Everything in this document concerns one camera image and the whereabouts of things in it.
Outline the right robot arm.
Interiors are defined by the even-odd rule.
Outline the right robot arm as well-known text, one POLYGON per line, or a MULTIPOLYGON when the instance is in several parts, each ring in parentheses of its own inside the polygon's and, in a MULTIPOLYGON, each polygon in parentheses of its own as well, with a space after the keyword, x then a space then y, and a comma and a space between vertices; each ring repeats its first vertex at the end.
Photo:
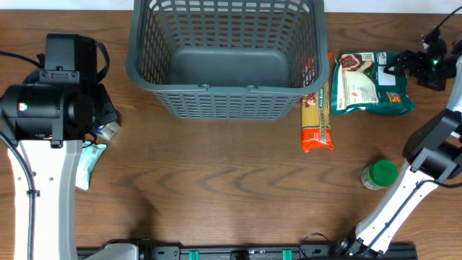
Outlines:
POLYGON ((417 205, 438 187, 450 188, 446 181, 461 173, 461 148, 447 142, 461 138, 461 37, 449 51, 435 27, 422 36, 424 50, 404 51, 385 66, 393 76, 409 74, 432 90, 445 89, 447 79, 455 80, 446 107, 408 139, 404 163, 396 182, 379 205, 337 245, 336 257, 357 259, 385 255, 393 236, 417 205))

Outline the grey plastic basket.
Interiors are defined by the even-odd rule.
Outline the grey plastic basket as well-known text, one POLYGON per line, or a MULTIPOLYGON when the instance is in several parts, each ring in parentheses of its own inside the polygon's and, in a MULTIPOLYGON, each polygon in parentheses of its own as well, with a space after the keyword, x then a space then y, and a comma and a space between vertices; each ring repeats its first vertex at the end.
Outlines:
POLYGON ((126 70, 179 118, 278 120, 329 77, 323 0, 135 0, 126 70))

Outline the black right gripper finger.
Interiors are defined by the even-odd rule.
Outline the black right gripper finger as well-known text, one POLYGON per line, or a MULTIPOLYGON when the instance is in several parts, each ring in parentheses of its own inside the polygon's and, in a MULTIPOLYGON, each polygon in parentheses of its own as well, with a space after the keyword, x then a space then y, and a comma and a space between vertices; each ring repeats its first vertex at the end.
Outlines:
POLYGON ((415 62, 415 53, 410 50, 400 52, 394 60, 395 65, 412 65, 415 62))
POLYGON ((393 63, 384 67, 383 72, 394 76, 405 76, 409 68, 409 62, 404 60, 395 60, 393 63))

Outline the spaghetti pasta packet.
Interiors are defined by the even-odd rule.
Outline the spaghetti pasta packet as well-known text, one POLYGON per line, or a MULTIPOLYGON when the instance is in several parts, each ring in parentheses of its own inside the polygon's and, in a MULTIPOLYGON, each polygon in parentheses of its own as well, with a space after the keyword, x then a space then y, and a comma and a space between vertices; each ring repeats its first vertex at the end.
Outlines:
POLYGON ((305 153, 313 149, 334 149, 331 136, 331 88, 328 79, 317 92, 301 100, 301 145, 305 153))

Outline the blue toothpaste box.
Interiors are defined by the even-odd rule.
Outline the blue toothpaste box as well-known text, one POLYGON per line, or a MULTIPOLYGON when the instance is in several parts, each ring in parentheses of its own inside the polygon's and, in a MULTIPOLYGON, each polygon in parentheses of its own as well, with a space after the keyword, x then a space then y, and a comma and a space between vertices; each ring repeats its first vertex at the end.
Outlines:
POLYGON ((110 141, 120 130, 121 126, 118 124, 117 121, 113 121, 105 125, 98 126, 95 129, 97 135, 107 141, 110 141))

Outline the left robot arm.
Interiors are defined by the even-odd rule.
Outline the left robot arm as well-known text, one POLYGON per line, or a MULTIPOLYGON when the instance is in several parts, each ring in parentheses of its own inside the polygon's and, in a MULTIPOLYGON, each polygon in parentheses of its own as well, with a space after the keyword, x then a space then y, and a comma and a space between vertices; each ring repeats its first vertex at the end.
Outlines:
POLYGON ((22 84, 1 97, 1 140, 14 175, 14 257, 75 259, 75 181, 83 143, 118 114, 103 85, 105 46, 51 33, 22 84))

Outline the green snack bag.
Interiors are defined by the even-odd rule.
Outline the green snack bag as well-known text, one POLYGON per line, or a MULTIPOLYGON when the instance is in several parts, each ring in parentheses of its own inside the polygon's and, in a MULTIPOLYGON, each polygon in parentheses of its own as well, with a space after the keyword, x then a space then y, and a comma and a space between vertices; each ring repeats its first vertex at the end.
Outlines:
POLYGON ((416 105, 407 95, 407 76, 383 72, 397 52, 346 52, 336 59, 331 87, 331 112, 346 115, 366 111, 381 116, 401 116, 416 105))

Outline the black aluminium rail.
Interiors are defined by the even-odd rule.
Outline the black aluminium rail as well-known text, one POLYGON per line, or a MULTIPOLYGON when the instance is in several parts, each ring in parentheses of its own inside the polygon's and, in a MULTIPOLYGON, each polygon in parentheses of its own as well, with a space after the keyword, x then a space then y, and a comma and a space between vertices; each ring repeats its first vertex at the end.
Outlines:
POLYGON ((383 253, 360 251, 348 253, 348 240, 338 246, 320 233, 310 234, 299 245, 264 245, 241 247, 184 247, 157 243, 149 239, 112 240, 102 248, 79 248, 78 259, 140 260, 306 260, 306 259, 390 259, 417 260, 417 247, 410 243, 393 243, 383 253))

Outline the light teal wrapper packet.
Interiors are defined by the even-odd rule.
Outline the light teal wrapper packet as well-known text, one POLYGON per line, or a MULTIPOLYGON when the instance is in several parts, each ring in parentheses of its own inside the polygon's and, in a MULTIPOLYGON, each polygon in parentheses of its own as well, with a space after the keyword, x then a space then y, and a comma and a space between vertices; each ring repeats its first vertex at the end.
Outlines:
POLYGON ((76 174, 75 186, 77 188, 83 191, 89 189, 91 172, 106 148, 106 144, 91 144, 88 141, 82 144, 82 153, 76 174))

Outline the green lid jar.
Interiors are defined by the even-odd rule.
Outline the green lid jar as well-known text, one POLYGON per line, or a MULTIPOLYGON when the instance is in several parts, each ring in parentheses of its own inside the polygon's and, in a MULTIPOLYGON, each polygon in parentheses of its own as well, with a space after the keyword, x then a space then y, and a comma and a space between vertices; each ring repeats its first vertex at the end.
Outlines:
POLYGON ((394 184, 398 168, 390 160, 378 160, 364 168, 360 177, 367 189, 379 190, 394 184))

